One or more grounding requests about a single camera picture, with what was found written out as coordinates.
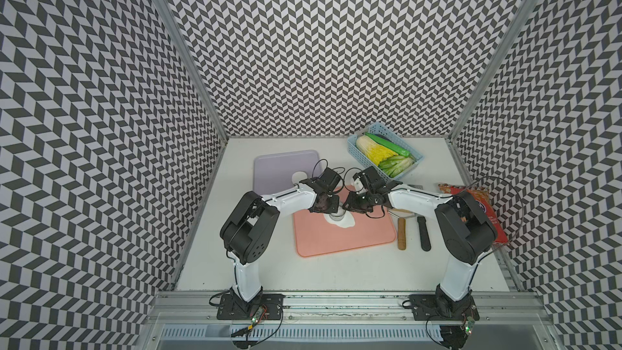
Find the white dough piece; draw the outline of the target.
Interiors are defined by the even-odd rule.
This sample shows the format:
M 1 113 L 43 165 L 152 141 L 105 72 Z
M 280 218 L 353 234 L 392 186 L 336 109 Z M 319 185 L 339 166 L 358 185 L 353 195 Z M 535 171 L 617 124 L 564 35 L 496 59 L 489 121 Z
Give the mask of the white dough piece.
M 346 212 L 342 217 L 334 216 L 333 214 L 325 214 L 324 217 L 328 224 L 339 228 L 353 228 L 356 226 L 355 218 L 351 212 Z

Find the wooden rolling pin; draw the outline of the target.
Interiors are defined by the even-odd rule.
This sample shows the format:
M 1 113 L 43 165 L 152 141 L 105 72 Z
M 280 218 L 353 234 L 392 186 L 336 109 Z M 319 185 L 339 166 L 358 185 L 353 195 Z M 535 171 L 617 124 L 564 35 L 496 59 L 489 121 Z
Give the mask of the wooden rolling pin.
M 404 251 L 407 249 L 407 220 L 416 218 L 417 215 L 414 212 L 409 212 L 402 209 L 390 209 L 389 214 L 395 217 L 398 225 L 397 243 L 398 249 Z

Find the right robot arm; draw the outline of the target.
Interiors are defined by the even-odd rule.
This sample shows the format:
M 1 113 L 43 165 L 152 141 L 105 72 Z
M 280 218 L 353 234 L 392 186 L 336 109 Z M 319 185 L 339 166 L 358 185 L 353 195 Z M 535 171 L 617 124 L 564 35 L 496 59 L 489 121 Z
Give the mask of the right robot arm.
M 369 167 L 353 175 L 355 190 L 344 208 L 366 214 L 382 206 L 435 220 L 450 254 L 437 296 L 457 303 L 471 293 L 477 267 L 497 240 L 497 230 L 468 191 L 436 194 L 399 181 L 385 181 Z

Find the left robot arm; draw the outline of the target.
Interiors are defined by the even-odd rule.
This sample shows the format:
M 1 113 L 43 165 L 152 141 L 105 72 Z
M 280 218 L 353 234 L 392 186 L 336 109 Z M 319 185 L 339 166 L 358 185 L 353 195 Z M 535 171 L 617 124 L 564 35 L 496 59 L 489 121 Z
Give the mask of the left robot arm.
M 231 292 L 245 308 L 261 298 L 259 258 L 265 253 L 281 216 L 299 211 L 334 215 L 340 210 L 341 176 L 330 168 L 275 194 L 246 192 L 220 230 L 225 250 L 231 254 L 234 283 Z

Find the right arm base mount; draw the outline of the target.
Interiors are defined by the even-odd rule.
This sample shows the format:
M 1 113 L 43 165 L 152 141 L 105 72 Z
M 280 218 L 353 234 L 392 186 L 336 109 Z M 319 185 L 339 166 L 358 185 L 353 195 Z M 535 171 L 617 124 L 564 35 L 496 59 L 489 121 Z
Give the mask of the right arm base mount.
M 444 294 L 417 293 L 408 296 L 403 309 L 412 312 L 416 321 L 468 322 L 480 320 L 475 299 L 468 293 L 463 299 L 453 301 Z

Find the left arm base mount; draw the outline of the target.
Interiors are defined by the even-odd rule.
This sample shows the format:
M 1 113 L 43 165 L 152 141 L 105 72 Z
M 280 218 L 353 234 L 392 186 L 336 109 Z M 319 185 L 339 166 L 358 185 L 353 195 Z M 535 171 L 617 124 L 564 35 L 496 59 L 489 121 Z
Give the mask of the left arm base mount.
M 281 293 L 260 292 L 251 301 L 242 300 L 233 290 L 227 291 L 220 297 L 216 318 L 218 320 L 250 320 L 260 307 L 266 312 L 264 320 L 280 320 L 283 317 L 283 300 Z

